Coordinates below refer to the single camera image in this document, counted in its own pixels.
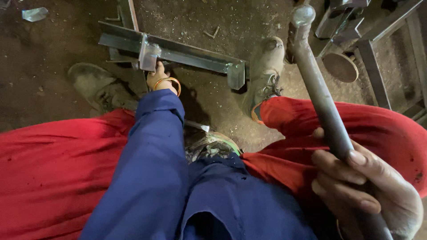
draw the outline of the metal frame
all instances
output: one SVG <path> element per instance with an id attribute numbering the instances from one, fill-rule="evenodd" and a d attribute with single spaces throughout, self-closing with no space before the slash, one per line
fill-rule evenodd
<path id="1" fill-rule="evenodd" d="M 382 108 L 392 109 L 384 86 L 383 77 L 381 76 L 381 71 L 378 67 L 377 58 L 375 57 L 374 47 L 381 38 L 390 36 L 397 29 L 403 26 L 405 21 L 409 25 L 409 32 L 415 53 L 415 60 L 417 62 L 424 103 L 426 103 L 427 107 L 427 63 L 422 42 L 421 27 L 418 15 L 416 14 L 416 9 L 422 1 L 423 0 L 408 0 L 403 6 L 392 12 L 392 14 L 386 17 L 381 23 L 357 41 L 357 47 L 359 48 L 366 71 L 368 72 L 375 98 L 377 99 L 378 105 Z"/>
<path id="2" fill-rule="evenodd" d="M 163 59 L 227 74 L 228 85 L 235 90 L 249 78 L 249 65 L 244 60 L 101 21 L 99 25 L 102 31 L 99 44 L 124 50 L 129 55 L 139 54 L 135 60 L 139 60 L 142 70 L 154 72 L 157 59 Z"/>

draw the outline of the worn sneaker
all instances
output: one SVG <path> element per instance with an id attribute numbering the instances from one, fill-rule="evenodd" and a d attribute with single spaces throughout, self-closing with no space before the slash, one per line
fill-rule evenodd
<path id="1" fill-rule="evenodd" d="M 117 108 L 135 111 L 138 107 L 138 101 L 120 79 L 94 64 L 73 65 L 67 80 L 101 114 Z"/>
<path id="2" fill-rule="evenodd" d="M 280 96 L 278 81 L 283 70 L 285 49 L 278 37 L 264 39 L 255 47 L 250 63 L 250 81 L 243 100 L 243 110 L 254 121 L 263 124 L 260 105 L 264 100 Z"/>

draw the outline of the person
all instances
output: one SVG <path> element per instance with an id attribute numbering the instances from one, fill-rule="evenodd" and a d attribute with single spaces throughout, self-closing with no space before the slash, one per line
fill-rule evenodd
<path id="1" fill-rule="evenodd" d="M 245 113 L 286 136 L 257 153 L 188 165 L 184 108 L 161 62 L 136 112 L 0 134 L 0 238 L 358 240 L 359 208 L 382 214 L 394 239 L 412 239 L 427 193 L 426 130 L 386 109 L 337 102 L 355 149 L 344 164 L 327 151 L 311 102 L 280 96 L 283 57 L 276 37 L 252 54 Z M 77 64 L 69 76 L 97 109 L 135 106 L 97 66 Z M 371 194 L 357 190 L 368 180 Z M 334 231 L 307 218 L 323 207 L 333 220 L 314 218 L 337 220 Z"/>

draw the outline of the leg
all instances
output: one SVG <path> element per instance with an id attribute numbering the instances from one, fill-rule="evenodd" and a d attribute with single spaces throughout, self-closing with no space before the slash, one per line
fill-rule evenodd
<path id="1" fill-rule="evenodd" d="M 76 239 L 134 123 L 115 110 L 0 134 L 0 239 Z"/>
<path id="2" fill-rule="evenodd" d="M 411 119 L 383 108 L 337 102 L 350 138 L 387 161 L 414 185 L 422 197 L 427 195 L 427 131 Z M 260 115 L 265 125 L 287 137 L 258 153 L 243 155 L 250 172 L 267 181 L 279 181 L 299 198 L 313 196 L 310 183 L 316 176 L 311 154 L 327 149 L 311 137 L 319 127 L 309 100 L 274 97 L 262 103 Z"/>

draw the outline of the dirt floor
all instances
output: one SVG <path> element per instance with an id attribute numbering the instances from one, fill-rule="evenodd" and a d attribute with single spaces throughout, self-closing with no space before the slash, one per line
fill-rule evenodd
<path id="1" fill-rule="evenodd" d="M 293 0 L 134 2 L 140 31 L 245 60 L 264 37 L 276 35 L 286 41 L 294 4 Z M 315 29 L 324 7 L 321 1 L 312 2 L 318 14 Z M 362 33 L 389 14 L 378 10 L 378 2 L 369 7 L 376 14 L 367 14 L 360 27 Z M 21 18 L 22 9 L 42 6 L 50 12 L 46 19 L 31 23 Z M 68 68 L 77 62 L 99 65 L 129 81 L 138 94 L 144 92 L 143 78 L 138 81 L 132 70 L 107 63 L 107 48 L 97 44 L 97 22 L 116 15 L 115 0 L 12 0 L 8 9 L 0 9 L 0 132 L 89 117 L 91 107 L 66 81 Z M 220 30 L 215 39 L 203 33 L 213 34 L 217 26 Z M 421 99 L 407 31 L 403 27 L 376 49 L 391 105 L 399 112 Z M 351 84 L 334 79 L 320 60 L 318 63 L 335 100 L 376 104 L 361 62 L 356 60 L 360 77 Z M 210 125 L 247 152 L 284 138 L 242 114 L 243 96 L 228 88 L 225 76 L 190 67 L 173 71 L 184 85 L 182 101 L 187 119 Z M 283 95 L 308 99 L 296 65 L 287 64 L 281 79 Z"/>

